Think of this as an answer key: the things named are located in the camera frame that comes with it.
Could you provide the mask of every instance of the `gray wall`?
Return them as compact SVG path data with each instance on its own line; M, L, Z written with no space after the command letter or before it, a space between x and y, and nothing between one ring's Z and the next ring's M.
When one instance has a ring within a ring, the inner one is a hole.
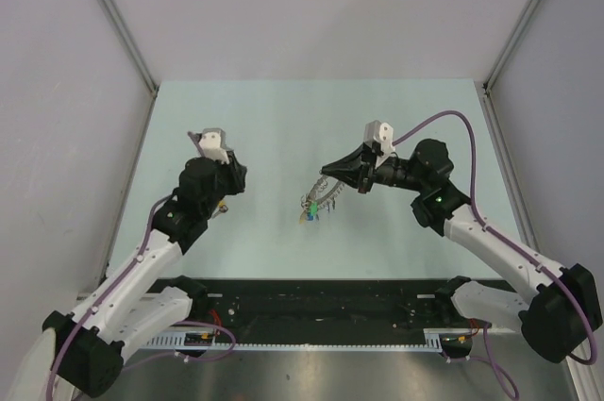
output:
M96 0L0 0L0 398L100 272L151 99Z
M604 298L604 0L545 0L495 84L495 110L542 250ZM600 332L600 347L604 334ZM604 373L604 359L599 372Z

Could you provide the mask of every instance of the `white wall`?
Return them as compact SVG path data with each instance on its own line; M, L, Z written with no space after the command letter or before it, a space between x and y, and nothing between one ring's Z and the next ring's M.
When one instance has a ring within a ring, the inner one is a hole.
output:
M151 99L96 0L0 0L0 398L100 272Z
M484 80L527 0L116 0L162 80Z
M494 89L538 242L561 262L589 268L600 299L603 76L604 0L545 0ZM597 335L601 348L604 333Z

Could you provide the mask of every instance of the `wall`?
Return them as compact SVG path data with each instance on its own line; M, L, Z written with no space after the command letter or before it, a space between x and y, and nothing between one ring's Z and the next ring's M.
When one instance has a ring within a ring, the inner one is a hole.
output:
M483 80L527 0L116 0L162 80Z
M544 252L580 262L604 298L604 0L545 0L494 88ZM600 346L604 333L597 333ZM598 366L604 373L604 361Z
M0 398L99 275L151 99L96 0L0 0Z

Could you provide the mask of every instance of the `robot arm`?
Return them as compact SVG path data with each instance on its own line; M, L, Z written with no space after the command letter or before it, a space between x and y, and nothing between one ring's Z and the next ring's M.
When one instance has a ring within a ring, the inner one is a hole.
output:
M43 324L56 332L57 374L90 397L104 393L141 346L208 302L203 286L180 277L152 302L137 306L208 229L223 198L245 187L247 169L226 147L224 131L206 129L190 137L201 157L186 163L178 187L156 203L142 244L85 301L68 314L54 311Z
M443 142L423 140L409 159L402 159L394 154L392 138L390 125L368 124L362 145L324 166L321 174L360 193L370 192L375 183L418 192L411 203L418 224L470 250L515 289L504 292L458 276L437 294L461 316L519 331L533 350L553 362L568 357L587 338L561 284L577 300L591 329L602 325L596 284L587 269L579 264L566 269L488 224L471 198L449 180L453 162Z

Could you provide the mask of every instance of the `white table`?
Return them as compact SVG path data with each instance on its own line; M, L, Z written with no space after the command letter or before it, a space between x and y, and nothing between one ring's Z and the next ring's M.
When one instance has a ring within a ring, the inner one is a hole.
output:
M468 251L419 226L413 192L352 189L320 222L298 223L300 197L322 165L361 144L366 123L382 120L398 137L443 109L467 115L478 141L478 204L490 221L518 236L474 83L450 80L164 82L143 144L109 264L115 270L142 238L156 199L177 184L195 157L188 130L221 127L247 165L245 194L164 276L224 278L450 278L498 275ZM430 125L397 148L408 157L431 137L447 143L452 180L469 192L470 149L455 117Z

